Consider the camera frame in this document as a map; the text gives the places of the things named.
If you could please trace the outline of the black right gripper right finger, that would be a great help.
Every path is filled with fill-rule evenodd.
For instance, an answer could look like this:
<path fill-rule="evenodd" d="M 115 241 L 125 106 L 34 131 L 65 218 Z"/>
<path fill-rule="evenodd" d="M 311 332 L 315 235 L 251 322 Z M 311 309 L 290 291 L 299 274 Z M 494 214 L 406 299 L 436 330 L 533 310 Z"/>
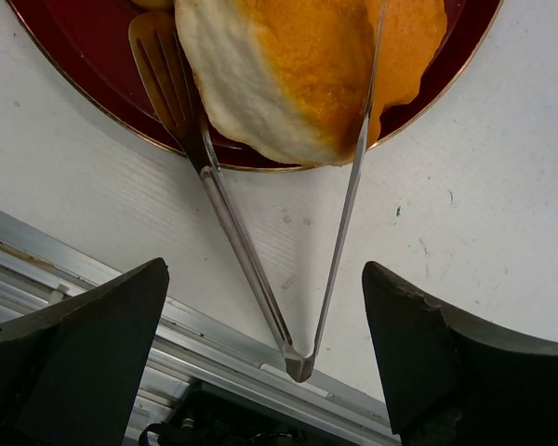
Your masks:
<path fill-rule="evenodd" d="M 377 262 L 362 285 L 404 445 L 558 445 L 558 342 L 447 304 Z"/>

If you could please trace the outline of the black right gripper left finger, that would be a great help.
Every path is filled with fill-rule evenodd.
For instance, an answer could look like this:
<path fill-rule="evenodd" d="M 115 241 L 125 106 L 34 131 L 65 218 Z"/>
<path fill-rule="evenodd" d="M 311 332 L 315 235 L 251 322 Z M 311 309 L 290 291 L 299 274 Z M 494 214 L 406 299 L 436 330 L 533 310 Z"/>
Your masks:
<path fill-rule="evenodd" d="M 155 258 L 0 323 L 0 445 L 121 444 L 168 284 Z"/>

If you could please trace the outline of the large round orange bun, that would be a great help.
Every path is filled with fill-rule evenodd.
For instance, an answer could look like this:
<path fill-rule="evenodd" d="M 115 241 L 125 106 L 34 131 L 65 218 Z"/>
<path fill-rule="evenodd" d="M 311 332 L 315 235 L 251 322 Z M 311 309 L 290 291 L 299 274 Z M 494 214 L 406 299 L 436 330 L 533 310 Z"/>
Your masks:
<path fill-rule="evenodd" d="M 364 1 L 178 1 L 175 22 L 206 115 L 282 164 L 353 157 L 376 31 Z"/>

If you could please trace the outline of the metal serving tongs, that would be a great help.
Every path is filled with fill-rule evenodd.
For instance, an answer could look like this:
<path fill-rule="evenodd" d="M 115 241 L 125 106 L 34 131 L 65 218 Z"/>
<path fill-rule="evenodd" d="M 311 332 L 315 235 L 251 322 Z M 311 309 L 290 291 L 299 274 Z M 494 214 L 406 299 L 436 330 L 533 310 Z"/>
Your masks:
<path fill-rule="evenodd" d="M 312 352 L 304 357 L 294 348 L 259 255 L 226 188 L 207 129 L 206 112 L 180 47 L 173 18 L 163 10 L 140 14 L 128 27 L 128 39 L 153 109 L 166 131 L 184 150 L 203 183 L 285 360 L 287 374 L 298 383 L 307 381 L 317 354 Z"/>

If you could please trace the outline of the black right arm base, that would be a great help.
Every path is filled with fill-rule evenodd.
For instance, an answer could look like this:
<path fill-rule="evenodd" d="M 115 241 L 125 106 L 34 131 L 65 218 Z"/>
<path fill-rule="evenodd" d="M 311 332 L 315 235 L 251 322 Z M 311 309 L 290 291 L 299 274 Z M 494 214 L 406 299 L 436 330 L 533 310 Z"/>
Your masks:
<path fill-rule="evenodd" d="M 157 429 L 163 432 L 155 436 Z M 385 406 L 358 392 L 281 381 L 275 387 L 245 381 L 215 386 L 183 374 L 148 370 L 126 428 L 157 444 L 398 445 Z"/>

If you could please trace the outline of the flat orange oval bread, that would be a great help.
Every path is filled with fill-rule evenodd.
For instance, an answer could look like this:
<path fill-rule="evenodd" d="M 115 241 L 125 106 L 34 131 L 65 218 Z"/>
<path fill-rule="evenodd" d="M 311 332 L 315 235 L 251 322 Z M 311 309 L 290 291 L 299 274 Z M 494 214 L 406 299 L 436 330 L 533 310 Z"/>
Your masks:
<path fill-rule="evenodd" d="M 375 82 L 368 143 L 379 139 L 381 114 L 406 105 L 419 94 L 423 73 L 439 48 L 447 28 L 445 3 L 439 0 L 393 0 L 383 7 L 368 1 L 373 26 L 382 25 L 378 78 Z"/>

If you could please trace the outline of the dark red round plate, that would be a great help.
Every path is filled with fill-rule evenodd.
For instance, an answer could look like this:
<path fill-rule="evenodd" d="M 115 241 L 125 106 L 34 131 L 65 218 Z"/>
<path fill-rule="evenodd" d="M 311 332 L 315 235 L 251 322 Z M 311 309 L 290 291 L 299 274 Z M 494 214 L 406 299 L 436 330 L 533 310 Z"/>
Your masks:
<path fill-rule="evenodd" d="M 175 3 L 163 10 L 175 22 Z M 432 62 L 423 73 L 418 95 L 381 114 L 375 147 L 420 117 L 454 83 L 483 42 L 500 7 L 497 1 L 442 1 L 447 28 Z M 157 117 L 133 57 L 128 27 L 147 11 L 132 1 L 14 1 L 18 15 L 38 47 L 68 80 L 101 110 L 138 136 L 170 151 L 180 151 Z M 382 25 L 374 26 L 376 41 L 365 105 L 373 109 L 378 78 Z M 220 163 L 246 171 L 293 171 L 324 165 L 282 164 L 263 157 L 244 143 L 224 137 L 210 123 L 212 143 Z"/>

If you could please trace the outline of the aluminium front frame rail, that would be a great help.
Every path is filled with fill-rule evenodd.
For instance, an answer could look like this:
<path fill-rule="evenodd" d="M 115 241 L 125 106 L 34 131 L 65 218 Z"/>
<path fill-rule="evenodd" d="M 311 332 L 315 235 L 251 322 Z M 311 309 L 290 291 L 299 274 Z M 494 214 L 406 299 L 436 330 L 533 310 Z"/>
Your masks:
<path fill-rule="evenodd" d="M 80 295 L 117 276 L 90 256 L 0 211 L 0 322 Z M 397 445 L 383 402 L 320 372 L 297 384 L 278 352 L 169 298 L 125 442 L 165 421 L 197 381 L 359 445 Z"/>

